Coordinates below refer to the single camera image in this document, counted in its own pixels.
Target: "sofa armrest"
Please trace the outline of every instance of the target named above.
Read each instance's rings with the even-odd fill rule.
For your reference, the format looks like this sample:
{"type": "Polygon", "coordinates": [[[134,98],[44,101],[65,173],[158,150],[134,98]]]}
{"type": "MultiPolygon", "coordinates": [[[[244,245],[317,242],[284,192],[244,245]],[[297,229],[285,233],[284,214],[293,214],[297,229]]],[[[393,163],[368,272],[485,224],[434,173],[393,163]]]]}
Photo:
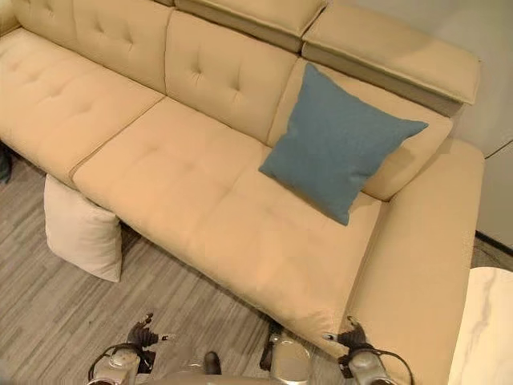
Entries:
{"type": "Polygon", "coordinates": [[[0,36],[19,27],[11,0],[0,0],[0,36]]]}
{"type": "MultiPolygon", "coordinates": [[[[349,310],[370,343],[400,354],[416,383],[447,384],[463,315],[483,154],[446,140],[392,199],[355,286],[349,310]]],[[[390,373],[407,382],[396,359],[390,373]]]]}

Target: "sectional sofa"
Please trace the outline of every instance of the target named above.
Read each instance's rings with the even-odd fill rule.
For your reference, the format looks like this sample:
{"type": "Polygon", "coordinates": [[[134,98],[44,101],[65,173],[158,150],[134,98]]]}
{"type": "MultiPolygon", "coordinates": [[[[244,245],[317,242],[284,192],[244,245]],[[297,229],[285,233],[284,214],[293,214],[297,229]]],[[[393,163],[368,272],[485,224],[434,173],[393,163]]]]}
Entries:
{"type": "Polygon", "coordinates": [[[322,334],[353,315],[418,383],[446,383],[483,173],[449,135],[477,58],[322,0],[1,4],[4,144],[331,355],[344,350],[322,334]],[[258,171],[306,63],[428,124],[367,180],[347,226],[258,171]]]}

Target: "gray carpet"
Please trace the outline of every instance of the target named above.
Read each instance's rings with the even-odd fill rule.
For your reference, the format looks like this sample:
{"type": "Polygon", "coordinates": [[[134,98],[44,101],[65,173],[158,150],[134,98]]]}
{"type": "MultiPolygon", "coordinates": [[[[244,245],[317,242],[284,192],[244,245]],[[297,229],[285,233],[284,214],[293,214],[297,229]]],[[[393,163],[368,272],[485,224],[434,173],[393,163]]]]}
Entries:
{"type": "MultiPolygon", "coordinates": [[[[54,256],[46,246],[43,186],[42,172],[18,157],[11,182],[0,186],[0,367],[12,379],[85,383],[91,361],[123,342],[149,311],[155,332],[176,334],[156,347],[153,379],[210,350],[227,374],[266,376],[258,361],[268,319],[129,228],[119,284],[54,256]]],[[[512,259],[476,242],[474,265],[511,269],[512,259]]],[[[337,364],[316,349],[312,383],[343,383],[337,364]]]]}

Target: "marble table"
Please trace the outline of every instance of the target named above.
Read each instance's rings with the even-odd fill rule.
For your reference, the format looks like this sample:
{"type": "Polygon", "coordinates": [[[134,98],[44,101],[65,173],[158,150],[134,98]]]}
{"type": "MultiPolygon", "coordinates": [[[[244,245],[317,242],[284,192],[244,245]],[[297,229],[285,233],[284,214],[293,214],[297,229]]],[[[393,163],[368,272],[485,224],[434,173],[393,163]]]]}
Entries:
{"type": "Polygon", "coordinates": [[[512,272],[471,270],[449,384],[513,384],[512,272]]]}

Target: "cream pillow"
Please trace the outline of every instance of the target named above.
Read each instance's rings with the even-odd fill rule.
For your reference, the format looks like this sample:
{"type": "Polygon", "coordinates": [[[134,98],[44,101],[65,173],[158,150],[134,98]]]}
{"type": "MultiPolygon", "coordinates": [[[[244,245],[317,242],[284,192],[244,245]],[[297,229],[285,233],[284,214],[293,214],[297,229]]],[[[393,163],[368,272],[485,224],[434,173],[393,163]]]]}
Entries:
{"type": "Polygon", "coordinates": [[[121,228],[118,217],[47,175],[46,238],[51,251],[80,269],[119,282],[121,228]]]}

